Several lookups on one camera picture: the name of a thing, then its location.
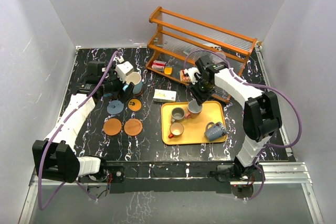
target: blue mug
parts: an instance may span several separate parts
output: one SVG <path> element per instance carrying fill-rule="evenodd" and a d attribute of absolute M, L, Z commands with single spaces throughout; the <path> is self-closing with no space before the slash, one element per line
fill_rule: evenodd
<path fill-rule="evenodd" d="M 209 142 L 215 141 L 227 134 L 225 126 L 221 122 L 213 123 L 209 122 L 205 127 L 205 136 Z"/>
<path fill-rule="evenodd" d="M 133 82 L 134 88 L 133 88 L 133 94 L 137 95 L 142 90 L 142 78 L 141 75 L 138 72 L 132 72 L 126 77 L 126 85 L 123 87 L 123 90 L 126 90 L 128 85 Z"/>

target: mug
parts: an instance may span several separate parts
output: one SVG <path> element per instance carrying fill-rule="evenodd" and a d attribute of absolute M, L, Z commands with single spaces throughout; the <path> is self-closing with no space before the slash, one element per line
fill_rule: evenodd
<path fill-rule="evenodd" d="M 225 136 L 227 134 L 227 131 L 221 122 L 217 122 L 216 124 L 213 122 L 209 122 L 205 126 L 205 136 L 206 138 L 211 142 L 215 141 L 216 139 Z"/>
<path fill-rule="evenodd" d="M 170 134 L 168 138 L 181 136 L 183 132 L 184 127 L 182 123 L 173 123 L 172 125 L 170 125 Z"/>
<path fill-rule="evenodd" d="M 202 108 L 203 106 L 198 105 L 196 100 L 192 100 L 188 103 L 188 112 L 186 113 L 184 118 L 196 118 L 201 113 Z"/>
<path fill-rule="evenodd" d="M 139 94 L 142 90 L 142 79 L 141 75 L 138 72 L 132 72 L 126 77 L 126 84 L 123 88 L 125 90 L 128 85 L 133 82 L 134 88 L 133 88 L 133 94 Z"/>
<path fill-rule="evenodd" d="M 172 123 L 182 122 L 184 119 L 184 109 L 181 107 L 174 108 L 172 110 Z"/>

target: cork coaster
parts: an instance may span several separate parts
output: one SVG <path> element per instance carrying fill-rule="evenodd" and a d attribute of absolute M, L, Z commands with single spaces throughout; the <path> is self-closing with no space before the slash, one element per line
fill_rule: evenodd
<path fill-rule="evenodd" d="M 142 107 L 142 103 L 137 98 L 133 98 L 129 100 L 128 102 L 128 108 L 133 112 L 138 112 L 139 110 L 141 110 L 141 107 Z"/>
<path fill-rule="evenodd" d="M 115 136 L 121 131 L 121 122 L 116 118 L 109 119 L 104 124 L 103 129 L 106 135 Z"/>
<path fill-rule="evenodd" d="M 124 131 L 128 136 L 136 136 L 142 131 L 142 122 L 138 119 L 129 119 L 125 123 Z"/>

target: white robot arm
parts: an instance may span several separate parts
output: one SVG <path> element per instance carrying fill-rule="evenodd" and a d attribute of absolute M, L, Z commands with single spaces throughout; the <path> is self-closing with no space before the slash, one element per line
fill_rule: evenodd
<path fill-rule="evenodd" d="M 33 144 L 34 162 L 38 173 L 48 140 L 57 132 L 47 150 L 42 178 L 72 183 L 77 177 L 89 174 L 96 174 L 98 177 L 105 176 L 102 170 L 103 159 L 94 156 L 76 157 L 74 149 L 82 125 L 101 97 L 103 95 L 114 96 L 121 102 L 125 102 L 134 88 L 134 84 L 130 83 L 123 90 L 126 76 L 134 69 L 128 61 L 124 62 L 119 59 L 113 63 L 93 97 L 88 99 L 88 95 L 98 86 L 105 70 L 104 62 L 91 61 L 88 63 L 87 75 L 79 81 L 75 93 L 70 98 L 69 105 L 56 126 L 44 141 L 36 140 Z"/>
<path fill-rule="evenodd" d="M 258 154 L 265 147 L 274 131 L 282 126 L 277 96 L 272 91 L 262 92 L 248 86 L 246 81 L 228 68 L 226 62 L 214 64 L 209 56 L 200 57 L 196 67 L 184 71 L 192 84 L 188 86 L 198 104 L 205 102 L 214 87 L 222 88 L 244 109 L 243 128 L 246 133 L 243 146 L 236 155 L 235 164 L 240 176 L 255 169 Z"/>

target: coaster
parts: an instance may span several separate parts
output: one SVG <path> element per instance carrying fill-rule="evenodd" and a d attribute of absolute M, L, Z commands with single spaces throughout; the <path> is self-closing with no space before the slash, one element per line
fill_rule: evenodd
<path fill-rule="evenodd" d="M 114 100 L 107 106 L 107 112 L 111 115 L 117 115 L 124 109 L 124 104 L 119 100 Z"/>
<path fill-rule="evenodd" d="M 116 118 L 109 119 L 104 124 L 103 129 L 106 135 L 115 136 L 121 131 L 121 122 Z"/>
<path fill-rule="evenodd" d="M 142 131 L 142 122 L 138 119 L 129 119 L 125 123 L 124 131 L 128 136 L 136 136 Z"/>
<path fill-rule="evenodd" d="M 133 112 L 138 112 L 139 110 L 141 110 L 141 107 L 142 107 L 142 103 L 137 98 L 132 98 L 128 102 L 128 108 Z"/>

